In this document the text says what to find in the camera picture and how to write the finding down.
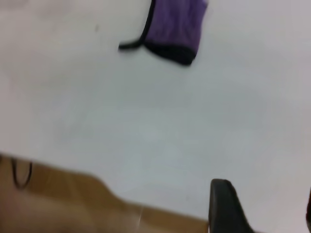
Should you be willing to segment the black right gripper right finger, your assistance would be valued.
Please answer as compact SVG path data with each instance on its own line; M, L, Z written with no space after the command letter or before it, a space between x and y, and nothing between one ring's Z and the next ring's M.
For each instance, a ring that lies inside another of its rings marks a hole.
M306 210L306 222L311 223L311 192L309 195L307 210Z

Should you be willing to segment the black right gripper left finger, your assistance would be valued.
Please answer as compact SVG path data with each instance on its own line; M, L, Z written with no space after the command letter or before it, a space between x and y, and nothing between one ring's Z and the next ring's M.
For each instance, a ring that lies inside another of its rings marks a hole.
M254 233L244 214L237 192L225 179L210 183L208 225L210 233Z

